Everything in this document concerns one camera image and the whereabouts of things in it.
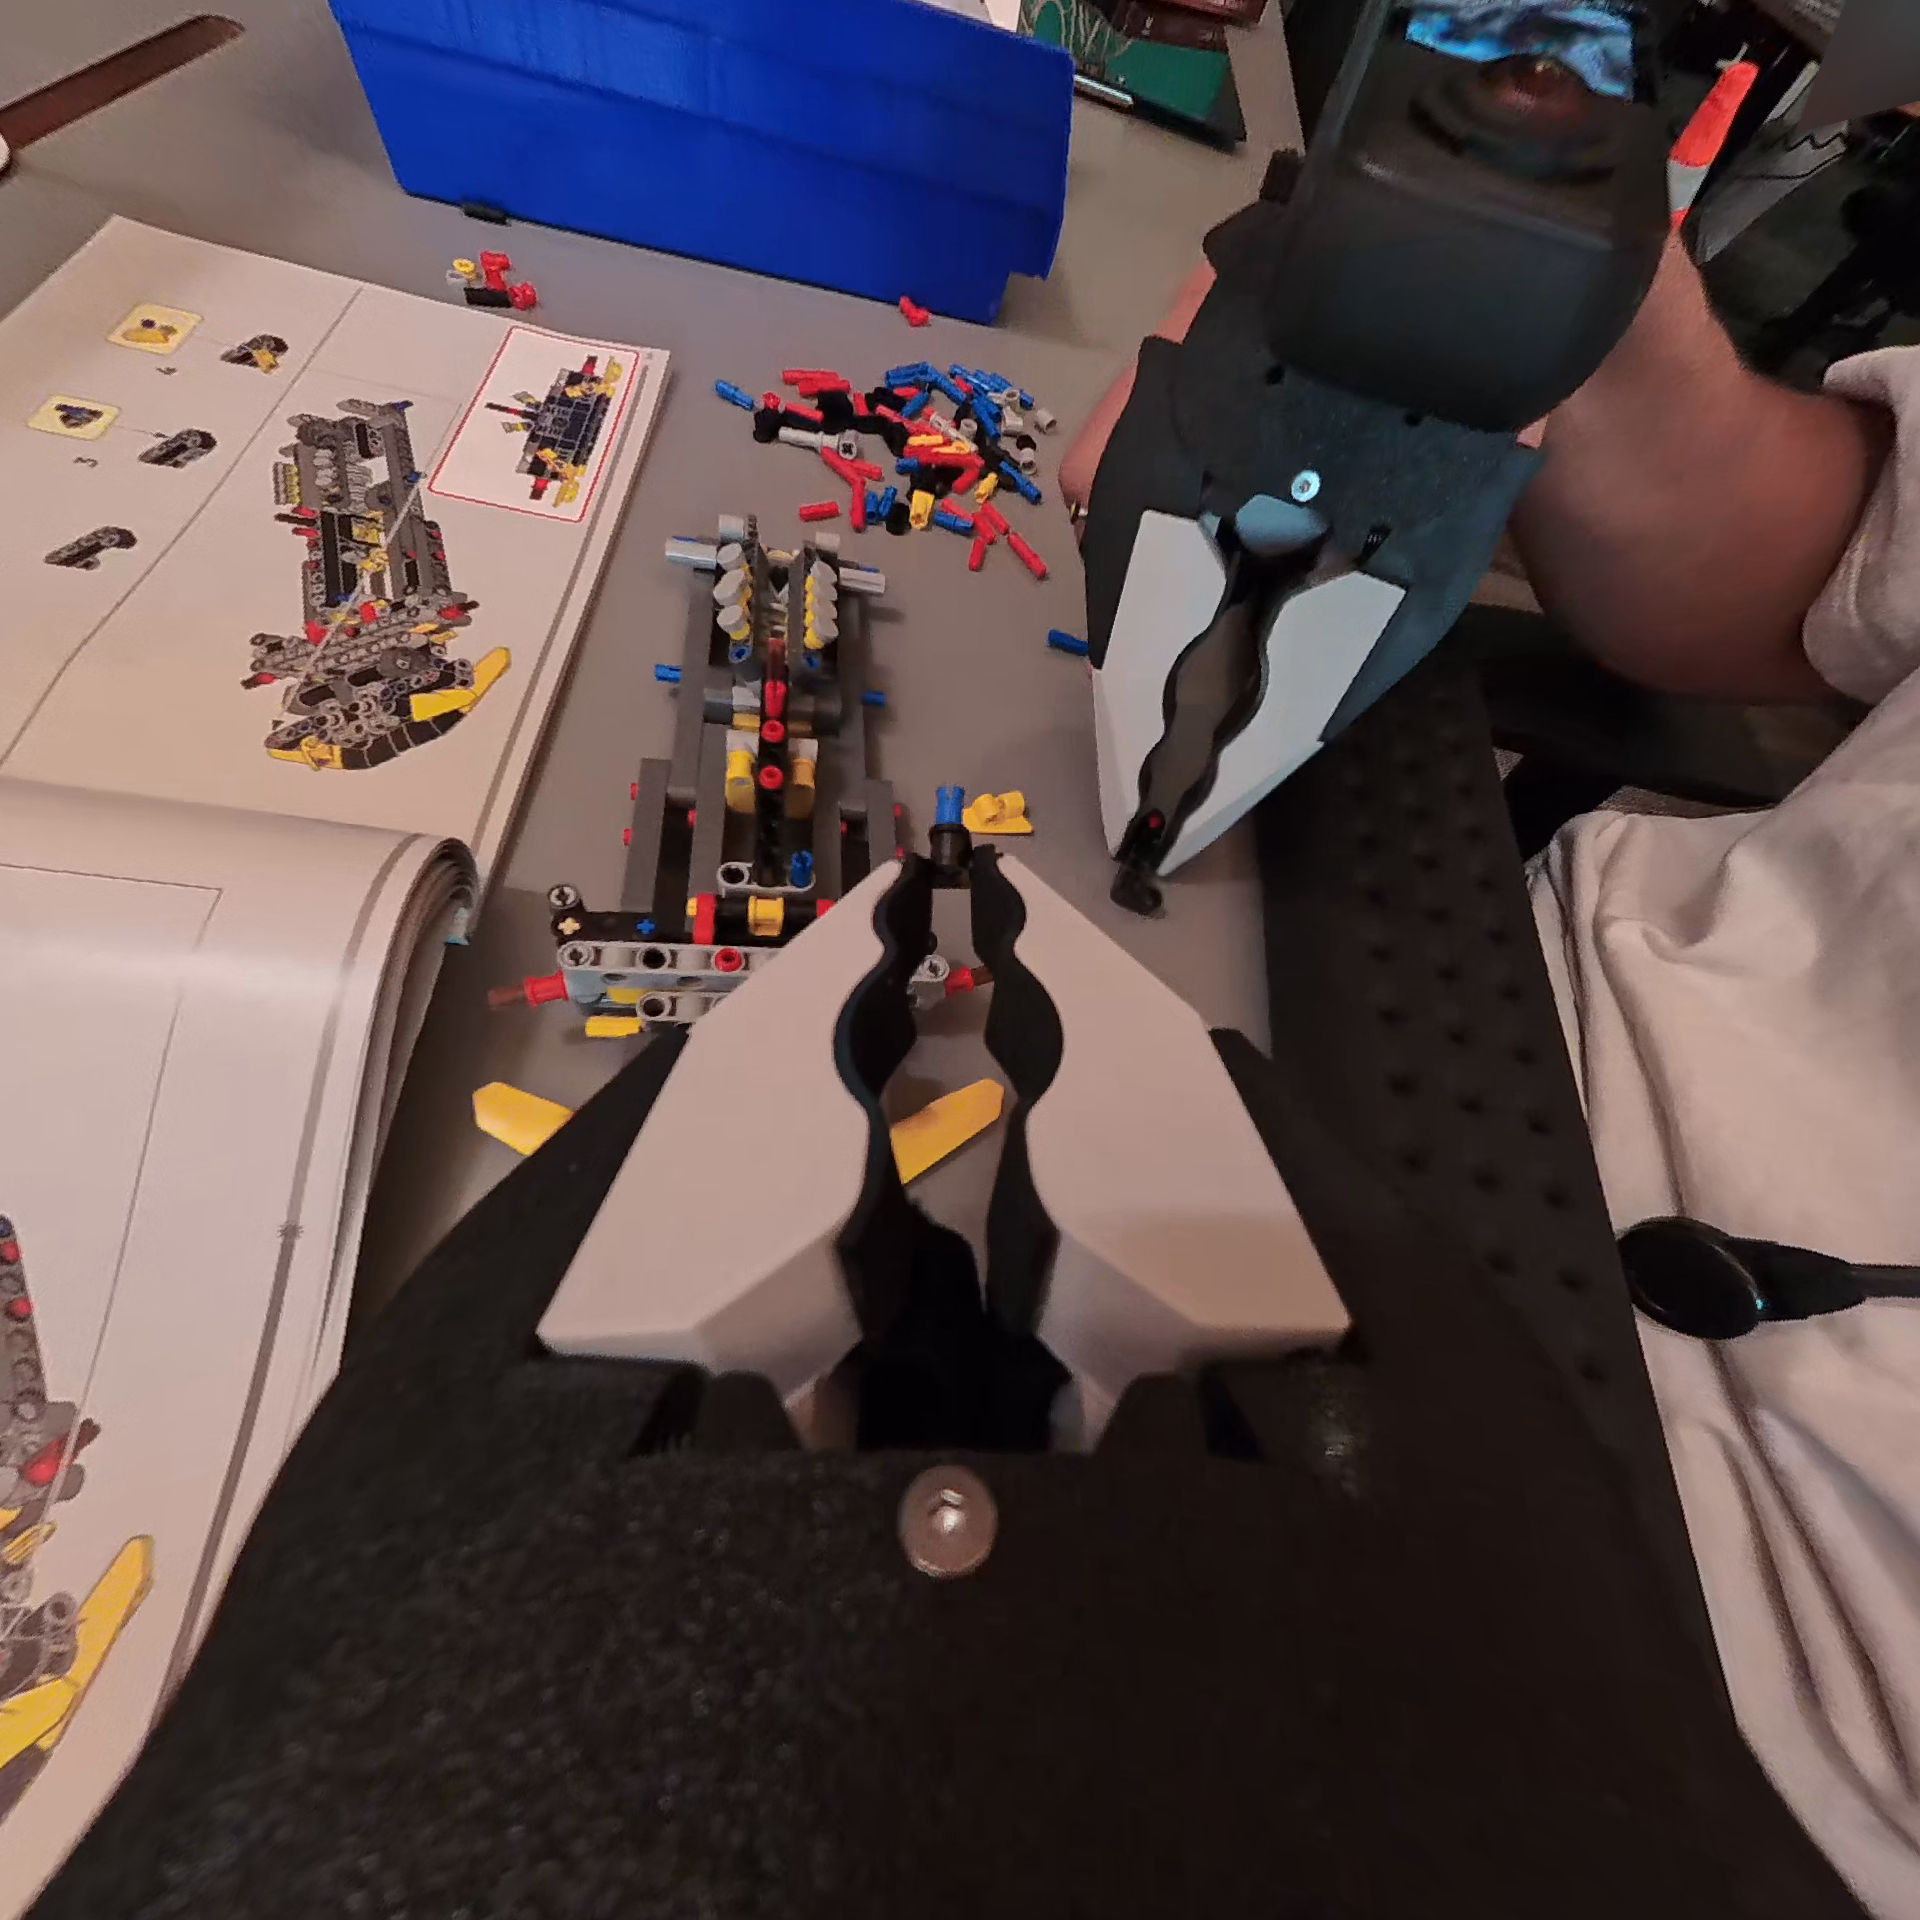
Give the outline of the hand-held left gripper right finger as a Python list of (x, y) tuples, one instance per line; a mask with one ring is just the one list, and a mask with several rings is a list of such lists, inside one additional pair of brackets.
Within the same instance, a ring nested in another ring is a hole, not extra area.
[(1011, 1118), (985, 1307), (1068, 1373), (1059, 1423), (1144, 1376), (1338, 1347), (1349, 1307), (1213, 1028), (1025, 863), (978, 855), (975, 956)]

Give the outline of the pile of red blue lego pieces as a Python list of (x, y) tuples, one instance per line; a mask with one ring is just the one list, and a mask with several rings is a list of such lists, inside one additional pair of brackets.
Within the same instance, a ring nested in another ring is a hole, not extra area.
[(1025, 580), (1049, 580), (1025, 519), (1048, 499), (1042, 445), (1059, 414), (1015, 378), (916, 358), (870, 386), (828, 368), (782, 372), (764, 391), (716, 378), (714, 400), (757, 448), (806, 458), (791, 519), (808, 537), (939, 530), (966, 548), (971, 576), (1001, 552)]

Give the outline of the blue plastic bin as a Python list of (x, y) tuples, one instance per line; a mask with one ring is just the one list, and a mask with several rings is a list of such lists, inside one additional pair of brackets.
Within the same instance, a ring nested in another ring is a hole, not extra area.
[(892, 0), (333, 0), (399, 186), (942, 319), (1048, 276), (1063, 49)]

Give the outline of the orange traffic cone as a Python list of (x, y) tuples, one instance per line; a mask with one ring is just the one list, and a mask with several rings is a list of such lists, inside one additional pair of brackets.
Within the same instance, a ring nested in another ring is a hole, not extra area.
[(1755, 82), (1760, 82), (1755, 62), (1746, 62), (1746, 58), (1725, 62), (1716, 71), (1716, 84), (1706, 89), (1706, 95), (1696, 103), (1696, 112), (1679, 131), (1679, 138), (1665, 155), (1665, 218), (1671, 218), (1671, 227), (1682, 227), (1686, 209), (1696, 206), (1711, 167), (1725, 150), (1733, 115), (1746, 103)]

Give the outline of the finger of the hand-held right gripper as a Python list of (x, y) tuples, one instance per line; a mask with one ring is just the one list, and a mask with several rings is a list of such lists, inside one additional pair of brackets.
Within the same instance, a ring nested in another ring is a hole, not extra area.
[(1261, 699), (1215, 752), (1213, 786), (1170, 837), (1162, 875), (1185, 869), (1322, 752), (1325, 727), (1355, 683), (1404, 588), (1330, 580), (1297, 591), (1261, 636)]
[(1144, 806), (1168, 851), (1246, 716), (1246, 613), (1221, 515), (1148, 513), (1133, 542), (1101, 666), (1089, 672), (1095, 789), (1106, 851)]

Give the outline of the person's right hand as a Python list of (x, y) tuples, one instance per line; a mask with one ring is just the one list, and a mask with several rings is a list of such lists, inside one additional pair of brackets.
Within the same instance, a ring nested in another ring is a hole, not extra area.
[(1133, 391), (1136, 391), (1136, 358), (1109, 378), (1078, 433), (1071, 437), (1068, 455), (1059, 458), (1059, 494), (1068, 502), (1068, 515), (1074, 530), (1083, 528), (1083, 515), (1089, 509), (1089, 483), (1101, 465), (1101, 452), (1115, 433), (1115, 422), (1121, 417)]

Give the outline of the lego car chassis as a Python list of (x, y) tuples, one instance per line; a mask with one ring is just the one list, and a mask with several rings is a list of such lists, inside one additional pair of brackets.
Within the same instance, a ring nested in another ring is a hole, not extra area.
[(881, 572), (826, 530), (767, 548), (754, 515), (666, 552), (696, 572), (686, 651), (657, 666), (686, 704), (674, 752), (632, 786), (623, 890), (597, 910), (552, 884), (555, 972), (492, 996), (562, 1003), (587, 1038), (696, 1028), (826, 922), (878, 831), (902, 826), (867, 727), (885, 704), (867, 661)]

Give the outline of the black mesh office chair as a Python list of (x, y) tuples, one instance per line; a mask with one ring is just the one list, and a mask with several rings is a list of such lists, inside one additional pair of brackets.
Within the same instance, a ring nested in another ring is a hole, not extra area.
[(1772, 120), (1686, 222), (1739, 356), (1800, 391), (1850, 356), (1920, 338), (1920, 120), (1818, 135)]

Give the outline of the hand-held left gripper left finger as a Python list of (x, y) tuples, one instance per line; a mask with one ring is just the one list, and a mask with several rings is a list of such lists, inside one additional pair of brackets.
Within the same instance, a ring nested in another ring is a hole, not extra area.
[(902, 1330), (912, 1204), (881, 1090), (912, 1047), (910, 976), (933, 877), (878, 866), (674, 1047), (540, 1341), (555, 1355), (682, 1362), (782, 1399)]

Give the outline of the lego instruction booklet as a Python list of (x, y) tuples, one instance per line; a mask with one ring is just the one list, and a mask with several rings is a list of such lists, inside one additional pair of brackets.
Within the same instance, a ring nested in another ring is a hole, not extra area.
[(113, 1801), (343, 1366), (370, 1181), (668, 352), (113, 218), (0, 342), (6, 1812)]

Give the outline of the person's right forearm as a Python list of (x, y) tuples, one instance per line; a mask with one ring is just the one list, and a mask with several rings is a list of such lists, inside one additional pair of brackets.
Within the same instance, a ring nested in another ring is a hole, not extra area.
[(1608, 364), (1522, 437), (1510, 538), (1550, 619), (1665, 698), (1824, 704), (1805, 619), (1890, 455), (1890, 414), (1750, 372), (1679, 232)]

